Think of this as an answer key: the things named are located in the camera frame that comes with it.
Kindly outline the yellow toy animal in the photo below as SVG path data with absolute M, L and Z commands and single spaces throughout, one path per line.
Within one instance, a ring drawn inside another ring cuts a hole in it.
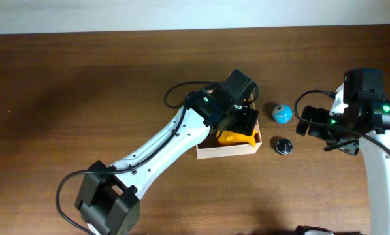
M 258 128 L 253 130 L 251 136 L 245 134 L 235 133 L 233 131 L 218 131 L 216 138 L 218 144 L 221 146 L 234 146 L 237 144 L 249 144 L 256 147 L 255 135 L 259 132 Z

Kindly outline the pink cardboard box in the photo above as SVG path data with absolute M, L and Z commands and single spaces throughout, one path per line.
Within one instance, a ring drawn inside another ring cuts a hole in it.
M 253 95 L 250 95 L 247 99 L 244 100 L 246 103 L 243 106 L 249 106 L 250 108 L 256 109 L 254 103 L 252 102 Z M 235 109 L 241 109 L 243 106 L 234 105 L 229 112 L 229 117 L 224 119 L 222 124 L 219 124 L 215 127 L 212 127 L 210 133 L 200 144 L 196 145 L 196 153 L 198 159 L 211 159 L 217 157 L 229 157 L 236 155 L 248 155 L 254 154 L 257 152 L 259 147 L 262 144 L 261 133 L 258 123 L 258 118 L 254 128 L 258 128 L 259 132 L 255 135 L 256 147 L 253 147 L 249 144 L 237 144 L 234 146 L 221 146 L 218 144 L 216 133 L 218 131 L 226 131 L 226 128 L 234 120 Z

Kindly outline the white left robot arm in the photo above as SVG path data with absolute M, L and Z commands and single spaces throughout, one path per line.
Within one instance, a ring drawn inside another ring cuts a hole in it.
M 107 166 L 94 162 L 84 171 L 75 207 L 89 234 L 128 234 L 140 217 L 140 200 L 151 184 L 210 131 L 251 134 L 259 96 L 257 84 L 235 69 L 224 82 L 204 82 L 186 94 L 177 113 L 155 136 Z

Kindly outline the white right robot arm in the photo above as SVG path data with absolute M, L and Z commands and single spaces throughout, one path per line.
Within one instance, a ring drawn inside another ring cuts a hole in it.
M 380 69 L 349 70 L 336 91 L 330 110 L 306 106 L 296 132 L 326 142 L 325 151 L 363 156 L 370 199 L 370 233 L 390 234 L 390 100 Z

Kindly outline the blue white toy ball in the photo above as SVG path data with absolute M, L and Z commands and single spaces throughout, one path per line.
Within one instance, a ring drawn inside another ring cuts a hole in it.
M 276 123 L 288 123 L 293 117 L 293 111 L 290 106 L 279 104 L 274 107 L 272 117 Z

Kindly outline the black round spider toy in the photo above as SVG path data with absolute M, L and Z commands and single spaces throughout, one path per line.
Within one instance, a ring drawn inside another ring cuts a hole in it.
M 280 155 L 289 155 L 293 151 L 293 143 L 289 139 L 281 138 L 276 141 L 275 149 Z

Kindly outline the black object at bottom edge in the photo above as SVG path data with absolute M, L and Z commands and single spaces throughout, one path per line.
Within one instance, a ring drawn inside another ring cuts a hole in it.
M 325 228 L 299 225 L 295 229 L 296 235 L 334 235 L 334 233 Z

